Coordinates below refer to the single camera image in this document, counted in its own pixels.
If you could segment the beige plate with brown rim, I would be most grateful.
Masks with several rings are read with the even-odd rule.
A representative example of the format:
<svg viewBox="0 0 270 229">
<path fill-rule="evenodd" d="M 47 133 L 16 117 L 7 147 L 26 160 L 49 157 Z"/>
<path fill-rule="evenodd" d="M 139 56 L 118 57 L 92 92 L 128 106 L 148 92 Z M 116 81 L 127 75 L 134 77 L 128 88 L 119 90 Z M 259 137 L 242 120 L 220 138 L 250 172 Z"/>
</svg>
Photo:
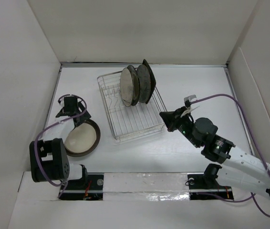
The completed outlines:
<svg viewBox="0 0 270 229">
<path fill-rule="evenodd" d="M 98 124 L 89 119 L 74 128 L 64 141 L 66 153 L 71 157 L 83 157 L 93 152 L 98 146 L 101 131 Z"/>
</svg>

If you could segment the black square floral plate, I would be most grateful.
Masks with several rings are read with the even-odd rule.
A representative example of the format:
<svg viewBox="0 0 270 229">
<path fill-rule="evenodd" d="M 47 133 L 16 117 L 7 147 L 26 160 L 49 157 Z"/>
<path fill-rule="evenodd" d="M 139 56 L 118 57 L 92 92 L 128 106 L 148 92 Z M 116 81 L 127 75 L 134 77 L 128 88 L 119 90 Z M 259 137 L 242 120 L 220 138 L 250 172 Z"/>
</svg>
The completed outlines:
<svg viewBox="0 0 270 229">
<path fill-rule="evenodd" d="M 155 90 L 155 87 L 156 87 L 156 79 L 155 79 L 155 76 L 154 76 L 154 73 L 149 65 L 149 63 L 147 62 L 146 59 L 143 59 L 143 65 L 145 65 L 148 69 L 148 72 L 149 72 L 149 76 L 150 76 L 150 81 L 151 81 L 151 90 L 150 90 L 150 94 L 149 94 L 149 97 L 148 97 L 148 100 L 145 102 L 145 104 L 148 104 L 152 95 L 153 95 L 153 92 Z"/>
</svg>

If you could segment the grey round deer plate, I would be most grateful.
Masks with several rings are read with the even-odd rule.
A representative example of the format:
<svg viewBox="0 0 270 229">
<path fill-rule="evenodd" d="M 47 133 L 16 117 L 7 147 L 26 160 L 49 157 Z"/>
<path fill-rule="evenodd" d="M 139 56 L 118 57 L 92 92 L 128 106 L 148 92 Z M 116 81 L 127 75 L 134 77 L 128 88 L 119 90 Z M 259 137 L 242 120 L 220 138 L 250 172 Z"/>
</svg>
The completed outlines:
<svg viewBox="0 0 270 229">
<path fill-rule="evenodd" d="M 151 77 L 144 64 L 138 66 L 136 73 L 140 83 L 139 102 L 145 104 L 149 101 L 152 92 Z"/>
</svg>

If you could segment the beige plate with tree pattern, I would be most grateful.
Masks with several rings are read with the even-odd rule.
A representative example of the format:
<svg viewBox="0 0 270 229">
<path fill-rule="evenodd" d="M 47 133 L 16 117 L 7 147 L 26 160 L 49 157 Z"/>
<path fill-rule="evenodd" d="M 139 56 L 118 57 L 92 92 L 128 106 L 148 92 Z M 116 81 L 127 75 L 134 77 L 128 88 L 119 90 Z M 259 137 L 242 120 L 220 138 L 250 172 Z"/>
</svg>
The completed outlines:
<svg viewBox="0 0 270 229">
<path fill-rule="evenodd" d="M 126 107 L 130 107 L 134 99 L 134 68 L 129 65 L 124 68 L 120 75 L 120 95 Z"/>
</svg>

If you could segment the black rimmed striped round plate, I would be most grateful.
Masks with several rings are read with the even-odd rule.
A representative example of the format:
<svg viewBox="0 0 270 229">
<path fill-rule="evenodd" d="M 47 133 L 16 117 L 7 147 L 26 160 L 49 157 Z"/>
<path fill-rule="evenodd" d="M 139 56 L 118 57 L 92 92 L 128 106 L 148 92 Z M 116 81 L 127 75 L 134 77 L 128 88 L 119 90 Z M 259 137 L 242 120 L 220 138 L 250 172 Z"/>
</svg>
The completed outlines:
<svg viewBox="0 0 270 229">
<path fill-rule="evenodd" d="M 134 89 L 131 106 L 135 106 L 138 103 L 139 97 L 140 97 L 140 82 L 139 82 L 139 78 L 138 78 L 135 67 L 132 65 L 129 65 L 127 69 L 131 73 L 132 81 L 133 81 L 133 89 Z"/>
</svg>

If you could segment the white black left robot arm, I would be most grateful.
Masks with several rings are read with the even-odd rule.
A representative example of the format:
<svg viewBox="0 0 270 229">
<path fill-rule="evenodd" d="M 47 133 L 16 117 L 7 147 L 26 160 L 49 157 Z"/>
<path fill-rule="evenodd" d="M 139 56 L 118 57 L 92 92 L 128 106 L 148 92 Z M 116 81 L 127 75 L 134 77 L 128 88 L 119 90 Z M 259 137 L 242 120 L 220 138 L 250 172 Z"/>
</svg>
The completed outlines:
<svg viewBox="0 0 270 229">
<path fill-rule="evenodd" d="M 31 176 L 34 182 L 62 185 L 70 175 L 64 142 L 69 133 L 90 115 L 85 100 L 74 94 L 58 99 L 61 106 L 51 125 L 44 128 L 29 145 Z"/>
</svg>

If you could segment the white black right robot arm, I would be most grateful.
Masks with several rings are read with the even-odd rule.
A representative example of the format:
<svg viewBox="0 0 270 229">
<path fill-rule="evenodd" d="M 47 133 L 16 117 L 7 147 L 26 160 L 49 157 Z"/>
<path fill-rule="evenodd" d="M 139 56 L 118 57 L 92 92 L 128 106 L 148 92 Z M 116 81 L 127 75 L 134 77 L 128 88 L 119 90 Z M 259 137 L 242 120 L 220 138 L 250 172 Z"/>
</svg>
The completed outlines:
<svg viewBox="0 0 270 229">
<path fill-rule="evenodd" d="M 208 118 L 194 120 L 181 107 L 173 112 L 160 112 L 169 132 L 178 130 L 201 154 L 212 163 L 203 175 L 207 187 L 238 187 L 270 200 L 270 164 L 246 153 L 233 142 L 217 135 L 218 127 Z"/>
</svg>

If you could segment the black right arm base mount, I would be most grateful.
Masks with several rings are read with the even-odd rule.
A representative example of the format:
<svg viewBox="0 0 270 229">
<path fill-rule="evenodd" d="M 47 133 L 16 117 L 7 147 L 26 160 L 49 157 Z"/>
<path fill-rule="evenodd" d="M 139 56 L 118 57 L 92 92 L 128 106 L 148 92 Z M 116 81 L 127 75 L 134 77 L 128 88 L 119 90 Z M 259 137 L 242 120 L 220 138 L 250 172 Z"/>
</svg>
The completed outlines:
<svg viewBox="0 0 270 229">
<path fill-rule="evenodd" d="M 217 182 L 208 185 L 203 173 L 188 173 L 185 185 L 188 186 L 190 200 L 213 200 L 217 197 L 234 200 L 231 187 L 220 186 Z"/>
</svg>

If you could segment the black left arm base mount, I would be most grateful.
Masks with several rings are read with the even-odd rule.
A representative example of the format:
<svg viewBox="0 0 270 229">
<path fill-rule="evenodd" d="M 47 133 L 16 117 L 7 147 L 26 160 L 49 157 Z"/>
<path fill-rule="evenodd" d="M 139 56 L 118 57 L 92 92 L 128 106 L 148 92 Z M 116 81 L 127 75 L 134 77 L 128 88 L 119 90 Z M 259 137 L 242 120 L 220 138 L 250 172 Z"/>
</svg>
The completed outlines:
<svg viewBox="0 0 270 229">
<path fill-rule="evenodd" d="M 103 200 L 104 173 L 88 173 L 87 178 L 70 180 L 65 190 L 61 186 L 60 200 Z"/>
</svg>

